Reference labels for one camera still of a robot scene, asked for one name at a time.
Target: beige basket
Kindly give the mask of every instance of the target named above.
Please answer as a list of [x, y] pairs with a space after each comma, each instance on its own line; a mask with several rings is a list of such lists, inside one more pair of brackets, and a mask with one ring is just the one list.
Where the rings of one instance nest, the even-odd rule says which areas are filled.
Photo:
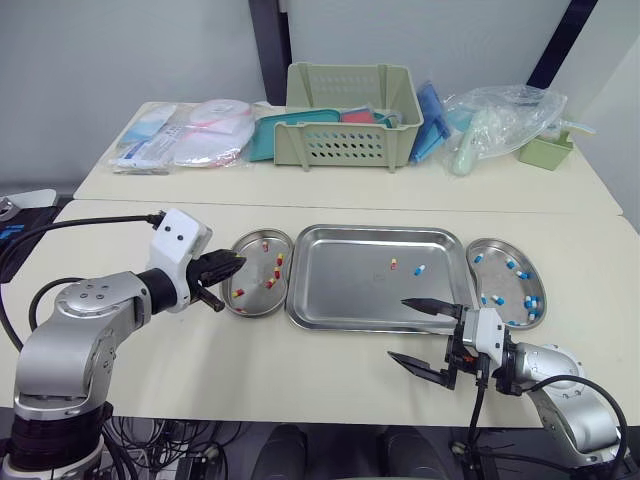
[[300, 123], [275, 127], [276, 165], [388, 167], [409, 161], [422, 112], [409, 71], [393, 65], [289, 66], [287, 107], [357, 108], [402, 113], [402, 125]]

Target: robotic arm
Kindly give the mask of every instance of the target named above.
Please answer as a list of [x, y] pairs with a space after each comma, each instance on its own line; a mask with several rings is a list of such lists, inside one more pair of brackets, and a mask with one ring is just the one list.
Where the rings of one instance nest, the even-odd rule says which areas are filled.
[[[394, 360], [414, 375], [451, 390], [455, 388], [458, 370], [462, 370], [476, 376], [481, 388], [486, 388], [489, 376], [493, 376], [500, 393], [520, 396], [526, 391], [543, 427], [551, 433], [570, 468], [583, 474], [608, 472], [621, 447], [620, 439], [616, 423], [593, 390], [570, 380], [531, 389], [557, 375], [584, 378], [582, 363], [572, 354], [557, 345], [512, 342], [508, 328], [493, 308], [471, 310], [434, 299], [407, 299], [403, 303], [431, 315], [453, 317], [458, 322], [449, 336], [446, 370], [438, 372], [426, 362], [389, 352]], [[614, 478], [631, 478], [626, 474]]]
[[18, 359], [2, 480], [82, 478], [99, 465], [118, 346], [164, 310], [179, 312], [198, 300], [224, 308], [206, 287], [245, 259], [229, 250], [202, 255], [210, 238], [205, 225], [170, 210], [154, 235], [147, 271], [83, 280], [58, 294], [50, 319]]

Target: pink package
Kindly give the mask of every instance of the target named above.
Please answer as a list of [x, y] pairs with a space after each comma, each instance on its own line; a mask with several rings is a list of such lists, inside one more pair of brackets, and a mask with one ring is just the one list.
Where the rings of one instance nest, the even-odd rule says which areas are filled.
[[342, 112], [340, 119], [344, 123], [376, 123], [373, 112], [366, 107]]

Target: white wall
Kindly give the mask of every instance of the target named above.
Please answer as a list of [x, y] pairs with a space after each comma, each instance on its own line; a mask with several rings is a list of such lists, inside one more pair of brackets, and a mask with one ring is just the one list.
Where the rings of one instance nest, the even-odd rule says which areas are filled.
[[0, 194], [72, 191], [141, 103], [264, 99], [246, 0], [0, 1]]
[[446, 96], [526, 83], [569, 0], [289, 0], [294, 61], [406, 65]]
[[551, 88], [567, 113], [595, 127], [575, 135], [624, 216], [640, 231], [640, 2], [599, 0]]
[[576, 143], [640, 232], [640, 39], [622, 59], [581, 120], [596, 128]]

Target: metal tray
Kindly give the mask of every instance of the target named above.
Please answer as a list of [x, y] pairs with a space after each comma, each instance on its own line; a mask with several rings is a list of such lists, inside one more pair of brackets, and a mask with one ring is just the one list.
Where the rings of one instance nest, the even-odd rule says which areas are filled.
[[[416, 276], [420, 265], [426, 268]], [[431, 317], [400, 303], [408, 297], [477, 307], [464, 249], [454, 235], [436, 228], [314, 225], [298, 236], [286, 303], [297, 325], [452, 332], [455, 322], [449, 317]]]
[[[475, 258], [480, 254], [483, 255], [482, 260], [475, 263]], [[516, 263], [513, 269], [507, 267], [507, 259]], [[542, 280], [531, 261], [520, 250], [502, 240], [481, 238], [467, 247], [467, 262], [476, 283], [478, 302], [482, 303], [481, 295], [484, 294], [487, 306], [495, 307], [509, 328], [526, 330], [542, 322], [547, 309]], [[519, 278], [517, 271], [530, 274], [530, 278]], [[504, 305], [497, 305], [492, 295], [504, 298]], [[538, 297], [536, 308], [525, 307], [526, 296]], [[528, 316], [533, 310], [537, 315], [530, 322]]]
[[[268, 251], [263, 242], [268, 242]], [[293, 243], [280, 230], [256, 230], [238, 240], [231, 249], [247, 258], [244, 266], [231, 278], [222, 282], [220, 294], [233, 313], [243, 317], [262, 317], [280, 308], [287, 296], [287, 279], [291, 266]], [[284, 259], [280, 267], [280, 279], [273, 287], [266, 288], [265, 282], [274, 277], [274, 267], [278, 254]], [[244, 294], [234, 298], [232, 292], [244, 290]]]

